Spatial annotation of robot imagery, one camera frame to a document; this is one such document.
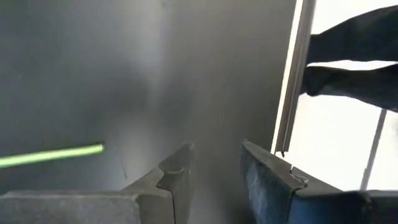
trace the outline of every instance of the metal bar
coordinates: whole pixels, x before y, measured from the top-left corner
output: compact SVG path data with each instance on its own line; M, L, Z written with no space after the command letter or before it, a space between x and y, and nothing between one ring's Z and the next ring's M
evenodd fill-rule
M103 144L0 157L0 169L55 159L89 156L104 151Z
M368 164L363 173L363 178L361 182L360 190L366 190L368 188L369 179L371 177L372 168L374 164L374 159L376 158L377 147L379 146L379 141L381 137L381 133L383 130L384 122L386 120L387 110L382 109L379 116L379 121L377 122L376 132L374 133L373 144L371 148L371 152L368 159Z
M300 96L305 62L308 47L310 45L310 33L312 27L315 0L303 0L301 5L298 1L295 17L292 25L292 36L290 37L289 49L293 49L287 56L284 81L287 78L286 87L282 85L281 102L275 124L274 139L272 141L271 153L287 152L289 150L290 137L292 136L293 123L297 102Z

